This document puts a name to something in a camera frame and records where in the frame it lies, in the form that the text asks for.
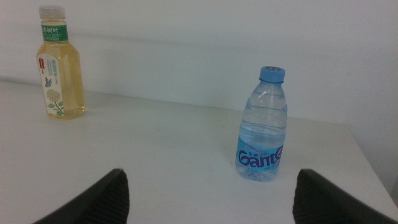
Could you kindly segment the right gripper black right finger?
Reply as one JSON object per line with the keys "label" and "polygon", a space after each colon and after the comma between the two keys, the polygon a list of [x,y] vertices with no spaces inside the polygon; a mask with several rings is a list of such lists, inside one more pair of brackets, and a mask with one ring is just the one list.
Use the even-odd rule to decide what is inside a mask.
{"label": "right gripper black right finger", "polygon": [[298,173],[292,214],[298,224],[397,224],[312,169]]}

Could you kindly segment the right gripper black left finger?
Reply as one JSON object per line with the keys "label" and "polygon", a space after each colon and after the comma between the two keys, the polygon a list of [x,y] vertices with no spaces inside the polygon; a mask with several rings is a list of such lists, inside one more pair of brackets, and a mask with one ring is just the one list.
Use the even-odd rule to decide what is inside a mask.
{"label": "right gripper black left finger", "polygon": [[126,224],[130,199],[126,173],[113,169],[83,193],[37,223]]}

